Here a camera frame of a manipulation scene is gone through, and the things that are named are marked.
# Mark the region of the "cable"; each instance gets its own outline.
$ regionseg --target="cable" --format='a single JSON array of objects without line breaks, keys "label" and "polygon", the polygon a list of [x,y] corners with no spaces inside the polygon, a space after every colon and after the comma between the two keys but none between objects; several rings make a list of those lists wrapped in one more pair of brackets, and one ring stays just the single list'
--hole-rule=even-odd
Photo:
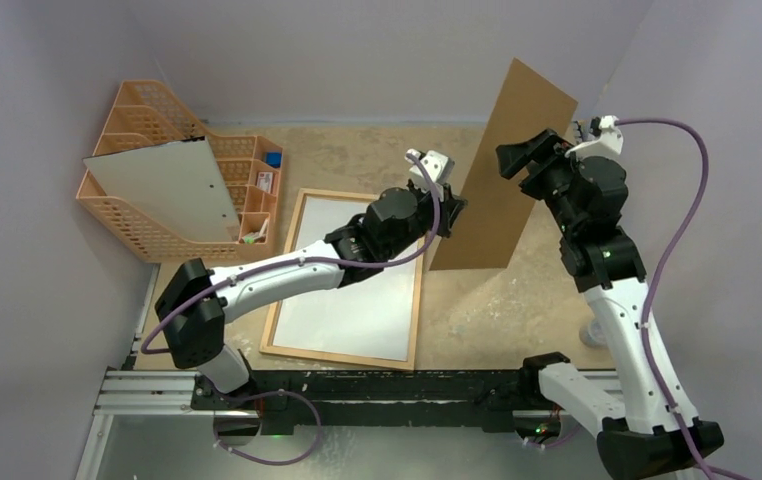
[{"label": "cable", "polygon": [[[693,203],[690,205],[690,209],[687,211],[687,215],[685,215],[684,220],[682,220],[681,225],[679,225],[678,230],[676,230],[672,240],[670,240],[669,244],[667,244],[667,248],[664,249],[664,253],[661,255],[661,259],[658,261],[658,265],[655,267],[655,273],[652,275],[652,280],[649,283],[649,293],[646,295],[646,300],[643,302],[643,311],[640,317],[641,325],[647,326],[649,323],[649,315],[652,312],[652,301],[654,300],[655,294],[658,291],[658,284],[661,282],[661,274],[664,271],[664,265],[666,265],[667,260],[669,260],[670,255],[672,255],[673,250],[675,250],[676,244],[678,244],[679,240],[681,240],[682,235],[684,235],[685,230],[687,230],[687,226],[690,225],[690,221],[693,220],[693,217],[696,215],[696,210],[699,208],[699,204],[702,203],[702,198],[705,196],[705,188],[708,186],[708,169],[710,166],[710,161],[708,160],[708,148],[705,146],[705,141],[702,139],[702,136],[699,135],[699,132],[697,132],[690,125],[679,122],[677,120],[656,117],[632,118],[628,120],[617,120],[616,122],[617,126],[636,124],[669,125],[684,130],[690,134],[691,137],[693,137],[693,140],[696,141],[696,145],[699,147],[699,154],[702,159],[702,176],[699,180],[699,189],[696,191],[696,196],[693,198]],[[678,404],[675,401],[675,397],[667,386],[667,382],[664,380],[664,376],[661,373],[660,368],[658,368],[658,363],[655,361],[655,356],[652,353],[651,341],[649,340],[649,329],[641,328],[640,332],[641,340],[643,342],[643,351],[646,354],[646,360],[649,362],[649,369],[652,370],[652,375],[655,377],[655,382],[658,384],[658,387],[664,394],[664,398],[666,399],[670,410],[672,410],[673,417],[675,418],[676,423],[678,423],[678,428],[681,430],[681,434],[684,436],[685,442],[687,442],[687,448],[690,450],[690,454],[696,461],[697,467],[702,470],[706,477],[712,480],[716,478],[714,472],[730,478],[735,478],[737,480],[749,480],[747,477],[708,465],[708,463],[699,453],[699,449],[696,448],[696,442],[693,441],[693,436],[690,435],[690,431],[687,428],[687,422],[685,422],[684,416],[678,412]]]},{"label": "cable", "polygon": [[329,258],[329,257],[307,257],[305,259],[290,259],[290,260],[282,260],[279,262],[273,262],[268,265],[262,265],[257,268],[253,268],[251,270],[245,271],[243,273],[238,274],[235,278],[226,278],[225,280],[221,282],[217,282],[215,285],[212,285],[210,287],[205,288],[204,290],[200,291],[196,295],[193,295],[189,299],[187,299],[186,302],[182,303],[178,306],[178,308],[172,310],[169,312],[169,315],[166,315],[166,318],[160,321],[160,323],[157,324],[156,327],[154,327],[154,330],[149,333],[145,339],[143,340],[142,346],[140,347],[140,353],[143,355],[156,355],[159,353],[169,353],[168,348],[149,348],[151,345],[151,342],[154,341],[154,339],[157,337],[160,332],[163,331],[164,328],[166,328],[167,325],[169,325],[175,317],[183,313],[185,310],[193,306],[196,302],[200,301],[203,298],[206,298],[213,293],[228,287],[236,285],[237,282],[240,282],[242,280],[245,280],[253,275],[257,275],[258,273],[267,272],[269,270],[274,270],[276,268],[282,268],[282,267],[289,267],[293,265],[298,265],[302,262],[308,262],[308,263],[330,263],[334,265],[340,265],[343,267],[359,267],[359,268],[389,268],[389,267],[395,267],[398,265],[403,265],[418,256],[422,255],[428,250],[428,247],[431,246],[431,243],[434,241],[434,238],[437,236],[437,231],[440,229],[440,192],[437,190],[437,185],[431,180],[431,176],[428,173],[428,170],[425,169],[425,167],[422,165],[422,162],[420,161],[414,161],[414,165],[419,169],[419,172],[422,174],[423,177],[425,177],[425,180],[428,184],[428,191],[431,193],[431,203],[434,207],[434,219],[431,224],[431,230],[428,231],[428,236],[425,239],[425,242],[416,249],[415,252],[412,254],[400,258],[398,260],[392,260],[389,262],[357,262],[354,260],[343,260],[341,258]]},{"label": "cable", "polygon": [[220,447],[223,450],[225,450],[228,453],[237,455],[238,457],[245,458],[246,460],[251,460],[252,462],[260,463],[261,465],[268,465],[272,467],[282,467],[284,465],[292,465],[294,463],[298,463],[305,458],[309,457],[311,453],[313,453],[314,450],[316,450],[317,447],[322,443],[322,417],[319,416],[319,410],[316,409],[316,407],[313,405],[313,402],[308,400],[302,395],[299,395],[295,392],[290,392],[288,390],[278,390],[274,392],[265,392],[265,393],[258,393],[257,395],[249,395],[247,397],[241,397],[241,398],[234,398],[229,397],[219,390],[216,389],[216,386],[213,385],[212,382],[210,382],[210,386],[213,389],[214,392],[216,392],[217,395],[219,395],[223,400],[228,401],[229,403],[234,404],[241,404],[253,400],[268,398],[268,397],[280,397],[282,395],[286,395],[288,397],[293,397],[296,400],[299,400],[300,402],[304,403],[305,405],[310,408],[310,412],[313,413],[313,418],[316,420],[316,434],[313,437],[313,442],[311,442],[310,446],[307,447],[307,450],[302,452],[297,457],[291,458],[289,460],[267,460],[265,458],[255,457],[254,455],[250,455],[248,453],[242,452],[240,450],[235,449],[234,447],[231,447],[227,445],[225,442],[222,441],[222,439],[219,437],[219,432],[216,429],[216,422],[213,422],[213,438],[216,440],[216,442],[213,444],[213,447]]},{"label": "cable", "polygon": [[726,470],[724,468],[715,467],[713,465],[709,465],[711,467],[711,471],[717,474],[720,474],[724,477],[733,478],[734,480],[750,480],[749,477],[744,477],[743,475],[739,473],[734,473],[731,470]]}]

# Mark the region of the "blue object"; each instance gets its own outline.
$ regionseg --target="blue object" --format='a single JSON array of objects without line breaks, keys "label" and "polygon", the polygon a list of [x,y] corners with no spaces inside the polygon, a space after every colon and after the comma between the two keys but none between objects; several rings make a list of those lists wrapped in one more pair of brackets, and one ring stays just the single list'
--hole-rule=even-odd
[{"label": "blue object", "polygon": [[281,168],[281,152],[267,152],[264,161],[270,167]]}]

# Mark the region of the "small box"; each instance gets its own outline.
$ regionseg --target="small box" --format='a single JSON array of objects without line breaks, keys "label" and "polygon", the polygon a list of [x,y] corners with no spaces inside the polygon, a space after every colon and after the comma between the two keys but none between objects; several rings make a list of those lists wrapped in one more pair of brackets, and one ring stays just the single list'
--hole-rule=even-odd
[{"label": "small box", "polygon": [[281,152],[267,152],[264,157],[264,162],[270,167],[281,167]]},{"label": "small box", "polygon": [[272,172],[258,172],[255,185],[266,193],[272,193],[272,177]]}]

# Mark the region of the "gray wall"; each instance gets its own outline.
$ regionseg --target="gray wall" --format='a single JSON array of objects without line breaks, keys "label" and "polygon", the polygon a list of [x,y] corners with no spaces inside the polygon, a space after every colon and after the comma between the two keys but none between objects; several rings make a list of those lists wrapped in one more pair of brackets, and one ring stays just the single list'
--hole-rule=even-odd
[{"label": "gray wall", "polygon": [[71,478],[149,267],[74,201],[118,81],[159,74],[119,1],[0,1],[0,478]]},{"label": "gray wall", "polygon": [[128,0],[218,122],[484,121],[513,56],[589,113],[652,0]]},{"label": "gray wall", "polygon": [[[691,399],[726,435],[712,463],[762,478],[762,2],[656,1],[597,110],[678,118],[707,140],[706,199],[655,311]],[[674,129],[624,133],[625,226],[651,269],[695,193],[699,157]]]}]

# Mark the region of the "wooden frame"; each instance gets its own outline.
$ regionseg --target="wooden frame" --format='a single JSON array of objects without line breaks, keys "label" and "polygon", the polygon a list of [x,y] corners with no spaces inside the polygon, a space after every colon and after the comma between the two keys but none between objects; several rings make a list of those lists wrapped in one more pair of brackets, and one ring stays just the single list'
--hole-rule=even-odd
[{"label": "wooden frame", "polygon": [[[298,237],[301,219],[304,216],[304,207],[308,197],[316,197],[331,200],[360,200],[371,202],[378,199],[377,195],[363,193],[345,193],[334,192],[330,190],[316,190],[302,188],[299,190],[296,199],[296,207],[293,210],[293,217],[290,220],[290,228],[287,231],[287,241],[284,245],[284,253],[292,252],[295,248],[296,238]],[[420,294],[422,292],[422,259],[420,255],[414,262],[414,289],[413,306],[411,310],[410,333],[408,335],[408,356],[407,360],[389,360],[385,358],[366,357],[361,355],[350,355],[344,353],[320,352],[316,350],[306,350],[301,348],[283,347],[274,345],[275,329],[278,326],[278,317],[281,313],[281,302],[273,303],[269,306],[266,315],[266,323],[263,326],[263,338],[260,340],[260,352],[273,355],[284,355],[288,357],[307,358],[325,362],[340,362],[353,365],[368,365],[373,367],[391,368],[397,370],[413,370],[416,361],[416,333],[419,325],[419,305]]]}]

